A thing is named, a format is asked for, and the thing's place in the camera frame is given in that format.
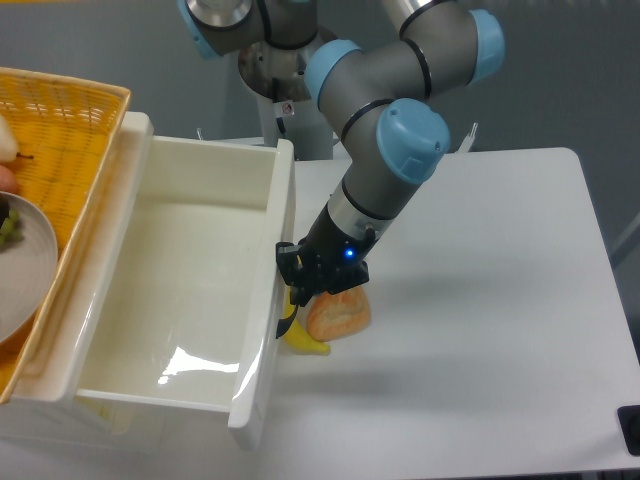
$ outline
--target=white table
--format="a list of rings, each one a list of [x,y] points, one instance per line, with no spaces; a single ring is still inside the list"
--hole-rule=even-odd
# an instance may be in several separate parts
[[[344,151],[337,147],[337,157]],[[296,239],[347,168],[296,164]],[[169,418],[154,455],[0,440],[2,478],[342,479],[640,467],[640,368],[577,157],[447,156],[369,258],[372,325],[282,347],[260,449]]]

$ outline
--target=drawer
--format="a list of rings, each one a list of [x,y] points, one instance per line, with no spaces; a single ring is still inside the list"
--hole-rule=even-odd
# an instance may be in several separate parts
[[[122,239],[94,252],[87,271],[78,267],[85,303],[69,292],[58,308],[65,337],[48,332],[50,352],[62,342],[75,354],[49,374],[32,368],[16,394],[206,411],[228,417],[240,446],[255,448],[284,297],[274,247],[293,229],[293,146],[154,136],[140,161]],[[105,215],[119,225],[112,217]],[[104,229],[101,218],[96,228]],[[60,377],[60,369],[65,391],[47,398],[37,384],[51,384],[47,375]]]

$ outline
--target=yellow basket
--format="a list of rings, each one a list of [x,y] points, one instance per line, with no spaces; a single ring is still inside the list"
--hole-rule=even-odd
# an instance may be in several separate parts
[[[113,155],[108,155],[129,105],[125,88],[71,77],[0,68],[0,114],[22,155],[7,166],[20,196],[46,214],[59,261],[51,288],[29,322],[0,344],[0,403],[9,401],[37,346],[53,299],[80,248],[80,232],[97,203]]]

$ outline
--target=bread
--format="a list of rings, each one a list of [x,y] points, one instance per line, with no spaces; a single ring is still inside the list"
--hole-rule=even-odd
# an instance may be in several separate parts
[[[323,293],[307,316],[307,332],[326,342],[359,332],[371,320],[371,308],[364,289],[357,286],[335,295]]]

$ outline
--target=banana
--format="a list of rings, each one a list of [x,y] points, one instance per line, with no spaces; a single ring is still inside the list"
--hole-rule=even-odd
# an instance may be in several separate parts
[[[294,308],[295,307],[289,303],[289,289],[287,289],[284,304],[284,318],[291,315]],[[293,320],[291,327],[282,338],[284,338],[287,345],[289,345],[289,347],[291,347],[296,353],[328,355],[331,352],[331,347],[329,345],[311,338],[311,335],[309,335],[302,325],[300,325],[297,318]]]

